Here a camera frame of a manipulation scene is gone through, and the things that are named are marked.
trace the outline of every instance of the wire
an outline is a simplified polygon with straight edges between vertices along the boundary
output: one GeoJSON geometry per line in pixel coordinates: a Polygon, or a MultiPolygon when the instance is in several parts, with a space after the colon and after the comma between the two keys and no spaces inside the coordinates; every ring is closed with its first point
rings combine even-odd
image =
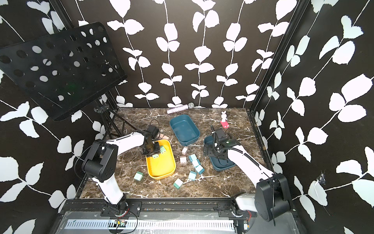
{"type": "Polygon", "coordinates": [[[248,211],[248,213],[249,213],[249,218],[247,219],[247,221],[249,222],[249,221],[251,220],[251,218],[252,218],[252,214],[250,213],[249,210],[247,210],[247,211],[248,211]]]}
{"type": "Polygon", "coordinates": [[[135,231],[136,228],[138,227],[138,217],[137,217],[134,213],[132,213],[132,214],[133,214],[133,215],[135,216],[135,218],[137,219],[137,225],[135,226],[134,230],[132,230],[131,232],[128,232],[128,233],[132,233],[132,232],[135,231]]]}
{"type": "Polygon", "coordinates": [[[157,123],[159,124],[159,136],[156,137],[155,139],[158,139],[158,138],[161,136],[161,131],[160,131],[160,122],[159,122],[158,120],[156,120],[156,121],[157,121],[157,123]]]}
{"type": "Polygon", "coordinates": [[[75,163],[74,163],[74,165],[73,165],[73,169],[74,169],[74,173],[75,173],[75,175],[76,175],[78,178],[80,178],[82,181],[85,181],[85,182],[87,182],[87,181],[89,181],[89,182],[95,182],[95,181],[91,181],[91,180],[85,180],[85,179],[83,179],[82,177],[80,177],[80,176],[78,175],[78,173],[77,173],[77,169],[76,169],[77,162],[78,162],[78,160],[82,157],[82,155],[83,155],[83,154],[84,154],[88,149],[90,149],[94,144],[101,143],[101,142],[105,142],[105,140],[95,142],[95,143],[93,143],[92,145],[90,145],[87,149],[85,149],[85,150],[82,152],[82,154],[78,157],[78,159],[75,161],[75,163]]]}

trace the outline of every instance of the metal leg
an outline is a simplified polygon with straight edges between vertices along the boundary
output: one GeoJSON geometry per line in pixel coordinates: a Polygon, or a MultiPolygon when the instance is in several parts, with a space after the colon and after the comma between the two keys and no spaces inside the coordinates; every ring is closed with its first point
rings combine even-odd
{"type": "Polygon", "coordinates": [[[130,127],[132,127],[132,129],[134,130],[137,130],[137,128],[135,128],[134,126],[132,126],[129,122],[127,122],[124,118],[122,118],[121,116],[119,116],[117,113],[115,113],[113,110],[109,110],[110,112],[112,112],[115,116],[117,116],[118,118],[120,118],[120,120],[122,120],[123,122],[125,122],[127,125],[129,125],[130,127]]]}
{"type": "Polygon", "coordinates": [[[112,118],[110,117],[110,115],[106,111],[104,111],[103,114],[108,119],[108,121],[110,122],[110,124],[114,127],[114,130],[117,132],[117,134],[119,136],[122,136],[121,132],[119,131],[118,127],[116,126],[116,124],[114,123],[114,121],[112,120],[112,118]]]}
{"type": "Polygon", "coordinates": [[[104,116],[103,116],[103,113],[99,113],[99,114],[100,114],[100,116],[101,116],[101,119],[102,119],[102,122],[103,122],[103,124],[104,124],[105,130],[107,131],[107,133],[108,133],[108,135],[109,135],[109,138],[110,138],[110,139],[113,139],[112,134],[110,133],[110,128],[109,128],[109,126],[108,126],[108,123],[105,121],[105,118],[104,118],[104,116]]]}
{"type": "Polygon", "coordinates": [[[110,91],[108,91],[108,92],[105,93],[105,95],[108,98],[108,101],[109,101],[109,104],[110,104],[112,110],[118,110],[117,102],[115,101],[112,93],[110,91]]]}

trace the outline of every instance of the microphone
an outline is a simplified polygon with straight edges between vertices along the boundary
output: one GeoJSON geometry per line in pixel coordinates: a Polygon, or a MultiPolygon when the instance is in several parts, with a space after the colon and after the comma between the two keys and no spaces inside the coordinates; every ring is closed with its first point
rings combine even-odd
{"type": "Polygon", "coordinates": [[[169,115],[169,114],[172,114],[172,113],[175,113],[175,112],[178,112],[178,111],[192,109],[194,106],[195,105],[192,102],[190,102],[189,104],[186,104],[186,105],[183,105],[183,106],[170,108],[169,110],[167,110],[167,113],[169,115]]]}

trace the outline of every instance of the teal plastic bin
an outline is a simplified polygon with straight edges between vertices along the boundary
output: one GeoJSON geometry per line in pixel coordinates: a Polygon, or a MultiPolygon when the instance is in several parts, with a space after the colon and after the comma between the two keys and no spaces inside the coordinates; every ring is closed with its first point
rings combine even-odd
{"type": "Polygon", "coordinates": [[[188,115],[179,115],[172,118],[169,123],[178,141],[183,146],[196,142],[200,136],[200,131],[188,115]]]}

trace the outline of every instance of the brown marble surface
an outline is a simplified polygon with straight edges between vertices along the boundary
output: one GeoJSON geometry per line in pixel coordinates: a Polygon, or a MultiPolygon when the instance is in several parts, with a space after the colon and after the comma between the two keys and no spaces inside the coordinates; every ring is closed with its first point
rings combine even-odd
{"type": "MultiPolygon", "coordinates": [[[[265,166],[260,149],[258,147],[254,131],[249,122],[245,109],[189,109],[168,115],[167,109],[136,109],[122,108],[119,115],[124,117],[138,129],[146,129],[152,119],[160,123],[160,131],[169,136],[173,150],[176,169],[173,175],[161,180],[155,180],[148,175],[145,156],[141,155],[139,148],[134,148],[118,156],[115,177],[120,189],[128,198],[165,198],[165,197],[230,197],[240,192],[255,192],[255,186],[238,166],[225,171],[215,171],[208,157],[203,156],[204,138],[211,135],[210,125],[217,129],[222,127],[221,111],[226,111],[230,128],[225,132],[231,133],[238,139],[248,153],[259,163],[265,166]],[[183,146],[180,145],[174,135],[169,121],[181,114],[188,114],[200,130],[199,139],[188,146],[187,156],[196,154],[205,169],[202,175],[197,175],[195,181],[190,181],[188,175],[194,170],[192,163],[187,158],[187,164],[181,164],[179,157],[182,155],[183,146]],[[134,180],[137,171],[143,172],[141,181],[134,180]],[[180,189],[173,186],[176,179],[181,179],[183,185],[180,189]]],[[[131,133],[132,129],[125,126],[125,133],[131,133]]],[[[87,183],[80,198],[102,198],[103,195],[95,183],[87,183]]]]}

